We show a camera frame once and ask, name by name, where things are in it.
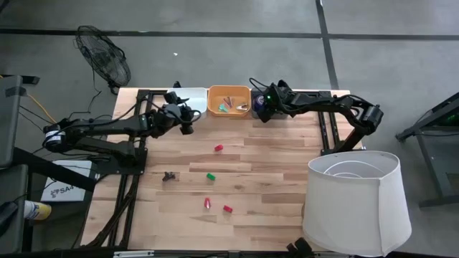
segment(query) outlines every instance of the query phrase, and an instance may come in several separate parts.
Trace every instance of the orange container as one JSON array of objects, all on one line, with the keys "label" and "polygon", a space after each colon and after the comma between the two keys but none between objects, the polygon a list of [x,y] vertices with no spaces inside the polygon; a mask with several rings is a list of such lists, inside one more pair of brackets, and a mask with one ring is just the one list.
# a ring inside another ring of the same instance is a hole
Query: orange container
[{"label": "orange container", "polygon": [[[231,98],[231,108],[223,100],[226,97]],[[249,113],[251,102],[249,87],[241,85],[214,85],[209,88],[207,96],[207,108],[215,116],[241,118]],[[224,104],[228,109],[228,113],[218,110],[221,104]],[[237,106],[242,104],[247,104],[246,111],[236,109]]]}]

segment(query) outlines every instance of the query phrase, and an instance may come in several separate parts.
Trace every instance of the electric fan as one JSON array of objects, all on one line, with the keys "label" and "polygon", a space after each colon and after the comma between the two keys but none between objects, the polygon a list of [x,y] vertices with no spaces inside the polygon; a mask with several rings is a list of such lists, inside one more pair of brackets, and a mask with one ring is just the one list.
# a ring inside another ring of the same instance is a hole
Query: electric fan
[{"label": "electric fan", "polygon": [[131,80],[124,51],[93,26],[78,27],[75,38],[86,61],[108,82],[110,91],[117,95],[114,88],[126,86]]}]

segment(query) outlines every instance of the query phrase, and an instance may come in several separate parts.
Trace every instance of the green block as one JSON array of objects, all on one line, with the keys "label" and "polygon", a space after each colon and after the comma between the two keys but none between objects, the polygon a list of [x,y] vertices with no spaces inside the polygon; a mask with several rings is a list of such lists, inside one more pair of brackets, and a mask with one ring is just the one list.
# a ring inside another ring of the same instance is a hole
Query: green block
[{"label": "green block", "polygon": [[215,176],[212,175],[211,173],[207,173],[207,178],[212,180],[212,181],[215,181]]}]

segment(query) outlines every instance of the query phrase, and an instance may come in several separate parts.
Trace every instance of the concrete floor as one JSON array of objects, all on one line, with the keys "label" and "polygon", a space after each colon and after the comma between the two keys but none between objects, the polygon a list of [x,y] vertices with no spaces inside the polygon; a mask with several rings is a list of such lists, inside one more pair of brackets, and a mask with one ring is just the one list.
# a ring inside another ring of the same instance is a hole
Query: concrete floor
[{"label": "concrete floor", "polygon": [[[459,2],[453,0],[322,2],[330,33],[459,33]],[[15,0],[0,14],[0,27],[76,29],[81,24],[160,32],[320,32],[314,0]],[[176,80],[184,87],[247,85],[248,77],[255,77],[263,82],[282,78],[294,88],[331,89],[320,39],[111,39],[126,52],[132,72],[129,87],[170,87]],[[364,144],[402,161],[413,230],[400,250],[459,257],[459,205],[417,207],[419,201],[435,197],[432,179],[417,142],[400,144],[394,138],[458,91],[459,42],[331,40],[331,49],[339,88],[381,104],[385,113],[378,131]],[[0,73],[40,76],[41,82],[29,92],[55,118],[86,109],[95,92],[91,69],[70,36],[0,34]],[[115,97],[97,75],[95,84],[103,93],[91,116],[111,114]],[[38,112],[30,100],[22,104]],[[34,151],[42,134],[28,121],[19,122],[16,144]],[[38,230],[36,248],[70,247],[79,227],[68,222],[80,223],[83,214]]]}]

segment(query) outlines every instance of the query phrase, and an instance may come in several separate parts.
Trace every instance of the red object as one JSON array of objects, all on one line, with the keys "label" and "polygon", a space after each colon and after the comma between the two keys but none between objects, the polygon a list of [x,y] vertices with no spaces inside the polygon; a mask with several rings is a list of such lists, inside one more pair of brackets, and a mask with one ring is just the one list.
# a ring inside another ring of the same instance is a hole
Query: red object
[{"label": "red object", "polygon": [[210,209],[210,199],[209,198],[206,198],[206,200],[204,201],[204,207]]},{"label": "red object", "polygon": [[223,150],[223,145],[221,145],[221,144],[217,145],[217,146],[215,146],[214,149],[215,149],[215,151],[221,151],[221,150]]},{"label": "red object", "polygon": [[223,209],[224,209],[225,211],[228,211],[228,212],[232,213],[232,208],[230,208],[230,207],[228,207],[228,206],[226,206],[226,205],[223,206]]}]

